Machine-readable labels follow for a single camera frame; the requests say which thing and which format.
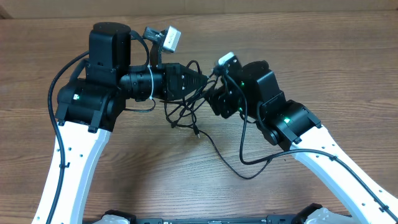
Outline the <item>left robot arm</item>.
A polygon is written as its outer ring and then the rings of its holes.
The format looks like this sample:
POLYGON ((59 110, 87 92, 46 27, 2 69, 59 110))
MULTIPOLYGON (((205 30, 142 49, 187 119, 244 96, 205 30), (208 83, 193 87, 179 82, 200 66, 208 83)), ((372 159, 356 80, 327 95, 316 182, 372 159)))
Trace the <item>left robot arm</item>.
POLYGON ((163 63, 181 33, 174 27, 142 34, 117 22, 96 23, 89 49, 69 65, 73 72, 47 103, 55 145, 34 223, 81 223, 93 174, 126 102, 180 100, 207 77, 179 63, 163 63))

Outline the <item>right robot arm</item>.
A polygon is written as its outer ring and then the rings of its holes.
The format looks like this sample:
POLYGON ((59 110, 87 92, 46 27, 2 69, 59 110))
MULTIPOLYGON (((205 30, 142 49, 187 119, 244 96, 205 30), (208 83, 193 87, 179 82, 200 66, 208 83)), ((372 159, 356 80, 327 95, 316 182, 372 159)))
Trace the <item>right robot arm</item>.
POLYGON ((397 198, 385 191, 352 160, 321 120, 306 106, 286 100, 266 61, 242 66, 237 58, 218 62, 214 74, 222 86, 210 93, 215 114, 229 118, 235 112, 243 120, 254 119, 264 139, 282 152, 245 165, 270 162, 291 155, 311 170, 346 207, 358 223, 397 223, 397 198))

